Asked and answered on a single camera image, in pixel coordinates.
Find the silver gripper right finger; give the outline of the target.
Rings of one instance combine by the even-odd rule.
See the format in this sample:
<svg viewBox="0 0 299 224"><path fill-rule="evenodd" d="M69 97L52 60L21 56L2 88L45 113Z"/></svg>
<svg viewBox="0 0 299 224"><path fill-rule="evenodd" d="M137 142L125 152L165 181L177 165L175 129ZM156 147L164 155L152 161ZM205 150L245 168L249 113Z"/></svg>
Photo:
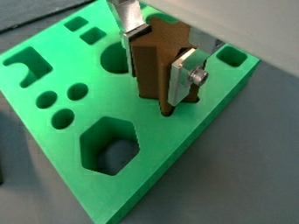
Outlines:
<svg viewBox="0 0 299 224"><path fill-rule="evenodd" d="M216 50L217 39L199 29L189 32L191 47L181 51L172 62L168 87L168 103L176 106L191 92L192 85L200 87L208 79L205 62Z"/></svg>

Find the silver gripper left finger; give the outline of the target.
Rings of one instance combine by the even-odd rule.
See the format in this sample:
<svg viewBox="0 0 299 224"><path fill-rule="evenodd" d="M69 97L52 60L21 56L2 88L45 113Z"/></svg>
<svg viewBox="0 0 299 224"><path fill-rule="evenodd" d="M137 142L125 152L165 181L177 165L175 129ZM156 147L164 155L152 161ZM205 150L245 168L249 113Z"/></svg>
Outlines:
<svg viewBox="0 0 299 224"><path fill-rule="evenodd" d="M120 30L121 44L125 48L128 72L136 76L131 42L151 31L137 0L107 0Z"/></svg>

